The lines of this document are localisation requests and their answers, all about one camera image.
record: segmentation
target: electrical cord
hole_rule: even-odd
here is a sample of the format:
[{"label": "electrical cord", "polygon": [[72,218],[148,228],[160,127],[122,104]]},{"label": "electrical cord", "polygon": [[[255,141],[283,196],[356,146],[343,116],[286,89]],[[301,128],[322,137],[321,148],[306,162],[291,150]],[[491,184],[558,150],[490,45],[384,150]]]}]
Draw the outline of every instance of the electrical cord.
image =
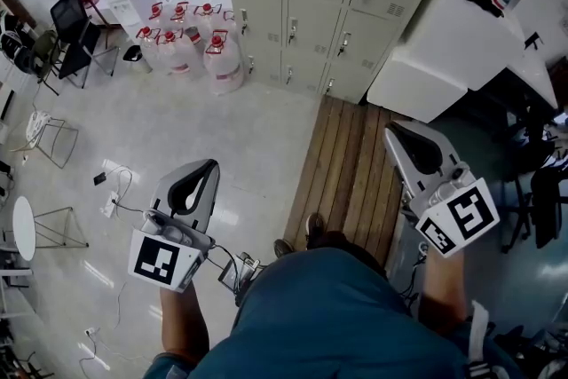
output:
[{"label": "electrical cord", "polygon": [[[119,326],[119,324],[121,323],[121,295],[122,292],[124,291],[124,288],[126,287],[126,284],[128,283],[128,281],[125,281],[124,284],[122,284],[121,290],[118,293],[118,296],[116,298],[116,306],[117,306],[117,314],[116,314],[116,323],[114,324],[114,328],[113,331],[116,330],[116,328]],[[87,374],[85,373],[85,370],[83,368],[83,362],[87,361],[87,360],[94,360],[97,357],[97,343],[100,343],[103,345],[103,347],[109,351],[111,354],[116,355],[118,357],[121,357],[122,359],[128,360],[128,361],[134,361],[134,360],[138,360],[138,359],[143,359],[145,360],[148,364],[152,364],[152,361],[150,359],[147,359],[145,356],[143,355],[138,355],[136,357],[126,357],[124,354],[118,352],[118,351],[114,351],[111,347],[109,347],[102,339],[101,335],[100,335],[100,327],[97,328],[94,332],[92,333],[87,333],[86,335],[89,337],[89,339],[92,341],[92,345],[93,345],[93,353],[91,357],[85,357],[84,359],[80,359],[79,360],[79,366],[81,367],[81,370],[83,371],[84,376],[87,379],[90,379]]]},{"label": "electrical cord", "polygon": [[215,246],[213,246],[211,249],[215,249],[215,248],[221,248],[227,255],[229,255],[229,257],[231,258],[231,262],[233,262],[233,267],[234,267],[234,273],[235,273],[235,280],[234,280],[234,287],[233,287],[233,292],[239,292],[239,290],[241,290],[241,275],[239,274],[239,267],[237,266],[237,262],[234,260],[233,255],[229,252],[229,250],[227,248],[225,248],[222,245],[216,244]]}]

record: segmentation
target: tiled floor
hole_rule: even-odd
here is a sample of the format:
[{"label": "tiled floor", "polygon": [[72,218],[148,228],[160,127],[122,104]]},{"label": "tiled floor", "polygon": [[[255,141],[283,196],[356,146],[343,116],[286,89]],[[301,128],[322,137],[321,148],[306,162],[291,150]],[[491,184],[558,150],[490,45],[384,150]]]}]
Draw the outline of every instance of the tiled floor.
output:
[{"label": "tiled floor", "polygon": [[[37,317],[13,320],[19,349],[36,350],[40,363],[57,377],[83,377],[79,359],[93,350],[84,330],[100,328],[97,359],[83,362],[89,378],[140,377],[161,349],[158,288],[127,274],[130,224],[141,225],[139,214],[122,210],[121,222],[100,211],[116,187],[116,175],[96,187],[92,178],[104,170],[105,160],[130,167],[135,177],[122,203],[145,209],[160,177],[186,162],[215,158],[221,183],[208,234],[232,252],[247,251],[266,264],[273,260],[272,241],[284,230],[319,100],[257,83],[218,98],[209,94],[207,78],[135,74],[120,60],[112,79],[93,67],[84,90],[52,82],[60,97],[43,87],[35,103],[79,129],[76,148],[63,170],[38,151],[27,153],[24,165],[22,153],[7,152],[25,143],[25,122],[16,128],[2,146],[3,159],[16,166],[16,187],[0,222],[10,229],[20,194],[35,213],[73,206],[91,246],[36,252],[27,296]],[[28,99],[36,87],[28,85]],[[19,94],[12,107],[12,127],[31,112],[25,97]],[[57,225],[60,219],[45,221]],[[211,257],[226,263],[218,250]],[[236,313],[218,275],[206,263],[194,280],[212,344],[229,334]],[[114,328],[124,283],[120,324]]]}]

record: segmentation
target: wire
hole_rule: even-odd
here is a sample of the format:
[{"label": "wire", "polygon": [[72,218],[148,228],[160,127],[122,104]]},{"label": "wire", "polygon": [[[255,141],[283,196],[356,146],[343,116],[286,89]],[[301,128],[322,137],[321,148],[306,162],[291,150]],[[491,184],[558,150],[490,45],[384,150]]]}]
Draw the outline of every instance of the wire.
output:
[{"label": "wire", "polygon": [[84,376],[85,376],[87,379],[90,379],[90,378],[87,376],[87,373],[85,373],[85,370],[84,370],[84,368],[83,368],[83,362],[84,362],[84,361],[87,361],[87,360],[94,360],[94,359],[97,357],[97,344],[95,343],[95,340],[93,340],[93,339],[91,338],[91,335],[87,335],[87,336],[88,336],[89,339],[92,341],[92,357],[84,357],[84,358],[80,359],[80,360],[79,360],[79,367],[81,367],[81,371],[83,371]]},{"label": "wire", "polygon": [[224,267],[222,267],[222,266],[219,265],[218,263],[213,262],[211,259],[209,259],[209,256],[207,256],[207,260],[210,261],[215,267],[218,267],[218,268],[220,268],[221,270],[224,270],[224,269],[225,269]]},{"label": "wire", "polygon": [[234,291],[239,292],[239,290],[241,290],[241,285],[240,285],[241,276],[239,274],[239,267],[237,267],[237,262],[234,260],[234,257],[229,252],[229,250],[226,249],[225,247],[223,247],[222,245],[217,244],[214,247],[212,247],[211,249],[215,249],[215,248],[221,248],[231,258],[231,261],[233,262],[234,273],[235,273],[233,292]]}]

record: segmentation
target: wooden plank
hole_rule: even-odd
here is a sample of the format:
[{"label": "wooden plank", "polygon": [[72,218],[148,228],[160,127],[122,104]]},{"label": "wooden plank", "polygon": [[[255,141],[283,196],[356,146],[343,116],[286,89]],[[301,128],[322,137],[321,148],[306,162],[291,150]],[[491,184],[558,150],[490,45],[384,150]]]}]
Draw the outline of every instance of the wooden plank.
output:
[{"label": "wooden plank", "polygon": [[363,200],[363,207],[361,209],[361,217],[357,224],[357,232],[355,233],[356,245],[365,247],[367,239],[372,238],[371,226],[373,221],[373,214],[375,213],[376,198],[379,194],[379,185],[381,184],[381,175],[383,174],[384,164],[384,143],[383,131],[384,126],[391,119],[390,111],[381,109],[379,113],[379,123],[377,125],[375,136],[375,149],[373,151],[373,160],[371,161],[371,170],[369,171],[369,180],[367,183],[367,190],[365,191],[365,198]]},{"label": "wooden plank", "polygon": [[379,185],[379,194],[376,198],[375,213],[373,214],[373,227],[371,228],[373,236],[365,246],[365,249],[372,255],[375,254],[383,236],[384,218],[389,204],[393,174],[394,168],[387,159],[384,161],[381,184]]},{"label": "wooden plank", "polygon": [[400,209],[400,196],[402,194],[402,183],[395,173],[390,186],[389,203],[384,214],[383,233],[379,241],[379,247],[375,253],[375,258],[383,267],[386,265],[389,251],[391,251],[392,235],[397,225],[398,210]]},{"label": "wooden plank", "polygon": [[357,232],[357,224],[359,223],[363,200],[365,199],[365,191],[367,190],[369,172],[371,170],[371,161],[373,160],[378,123],[379,108],[373,105],[367,105],[365,129],[359,151],[359,160],[355,180],[351,189],[349,208],[347,209],[347,216],[345,217],[345,223],[343,225],[343,233],[348,241],[353,241],[355,232]]},{"label": "wooden plank", "polygon": [[331,214],[326,224],[328,231],[341,231],[343,229],[351,189],[353,188],[355,166],[357,165],[357,158],[359,156],[366,111],[364,107],[355,106],[353,108],[351,129],[349,131],[349,138],[347,139],[347,149],[345,150],[339,183],[337,184],[337,190],[335,192],[334,206],[331,209]]},{"label": "wooden plank", "polygon": [[335,194],[339,185],[339,177],[343,168],[343,160],[345,158],[345,151],[347,149],[347,141],[349,140],[351,120],[353,119],[353,112],[355,105],[351,103],[343,104],[343,111],[341,113],[341,121],[339,122],[339,131],[335,139],[334,152],[331,157],[331,164],[329,165],[329,172],[327,173],[326,185],[321,196],[319,203],[319,214],[323,217],[325,224],[329,222],[331,209],[334,205]]},{"label": "wooden plank", "polygon": [[323,144],[319,151],[319,158],[317,161],[316,171],[313,175],[312,187],[308,194],[308,199],[304,207],[304,213],[300,221],[300,229],[296,234],[294,248],[296,251],[305,249],[305,220],[311,213],[317,212],[320,207],[321,196],[327,180],[327,173],[331,164],[331,156],[334,152],[335,139],[339,130],[339,121],[341,119],[341,112],[343,111],[343,102],[340,99],[333,99],[331,111],[329,113],[329,120],[327,121],[326,132],[323,138]]},{"label": "wooden plank", "polygon": [[304,167],[302,168],[302,174],[300,175],[300,181],[298,183],[298,188],[296,189],[296,196],[292,203],[292,210],[290,210],[286,230],[284,231],[284,239],[292,244],[294,244],[294,241],[296,240],[300,223],[302,221],[302,215],[304,214],[305,204],[308,200],[308,194],[312,187],[313,176],[316,171],[323,138],[326,133],[327,120],[331,111],[331,105],[332,99],[330,97],[324,97],[319,104],[319,112],[313,127],[312,140],[308,147]]}]

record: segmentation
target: black chair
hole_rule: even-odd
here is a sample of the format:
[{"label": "black chair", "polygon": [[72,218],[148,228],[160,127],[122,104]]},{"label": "black chair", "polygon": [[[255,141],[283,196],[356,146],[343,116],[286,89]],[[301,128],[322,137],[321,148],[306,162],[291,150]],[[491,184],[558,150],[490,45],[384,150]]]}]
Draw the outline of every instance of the black chair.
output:
[{"label": "black chair", "polygon": [[568,178],[568,168],[564,166],[540,168],[531,178],[531,192],[523,194],[518,178],[515,178],[518,206],[500,206],[499,211],[517,213],[517,225],[508,245],[501,247],[501,252],[508,253],[523,226],[522,239],[531,235],[531,221],[534,225],[536,248],[540,249],[551,240],[557,239],[562,227],[562,204],[568,203],[568,197],[560,195],[559,184]]},{"label": "black chair", "polygon": [[[98,54],[93,54],[97,41],[100,37],[100,29],[91,24],[89,17],[83,7],[81,0],[59,0],[51,8],[51,17],[58,34],[58,47],[61,51],[59,43],[67,44],[65,50],[65,58],[59,68],[56,68],[58,78],[63,79],[70,75],[77,76],[77,71],[86,68],[84,71],[83,89],[89,74],[91,61],[103,70],[107,75],[112,76],[114,66],[118,58],[118,47],[113,46]],[[98,61],[98,57],[110,51],[116,51],[114,63],[111,69],[105,69]],[[68,79],[75,87],[79,87],[73,79]]]}]

